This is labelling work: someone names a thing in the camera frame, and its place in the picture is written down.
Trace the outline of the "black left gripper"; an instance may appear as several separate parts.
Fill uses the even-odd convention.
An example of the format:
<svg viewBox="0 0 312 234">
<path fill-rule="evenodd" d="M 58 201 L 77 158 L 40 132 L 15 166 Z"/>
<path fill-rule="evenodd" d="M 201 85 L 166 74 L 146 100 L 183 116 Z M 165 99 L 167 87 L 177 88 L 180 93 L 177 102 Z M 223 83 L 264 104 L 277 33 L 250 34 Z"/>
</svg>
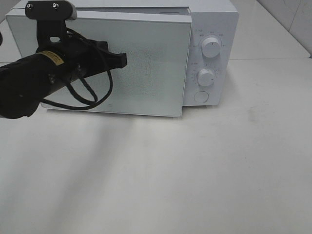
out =
<svg viewBox="0 0 312 234">
<path fill-rule="evenodd" d="M 41 83 L 71 83 L 127 65 L 126 53 L 102 52 L 98 46 L 107 43 L 86 39 L 63 19 L 37 20 L 37 42 L 35 77 Z"/>
</svg>

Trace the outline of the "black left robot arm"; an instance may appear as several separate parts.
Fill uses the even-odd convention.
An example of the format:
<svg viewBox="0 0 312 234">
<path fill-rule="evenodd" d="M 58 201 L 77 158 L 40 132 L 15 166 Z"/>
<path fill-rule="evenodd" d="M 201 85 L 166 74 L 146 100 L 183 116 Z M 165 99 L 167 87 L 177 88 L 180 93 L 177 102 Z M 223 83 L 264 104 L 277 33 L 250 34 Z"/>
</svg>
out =
<svg viewBox="0 0 312 234">
<path fill-rule="evenodd" d="M 64 20 L 37 21 L 38 48 L 30 56 L 0 68 L 0 116 L 30 117 L 40 103 L 86 111 L 112 93 L 112 69 L 127 65 L 126 53 L 114 54 L 108 43 L 87 39 Z M 107 93 L 98 98 L 86 78 L 106 72 Z"/>
</svg>

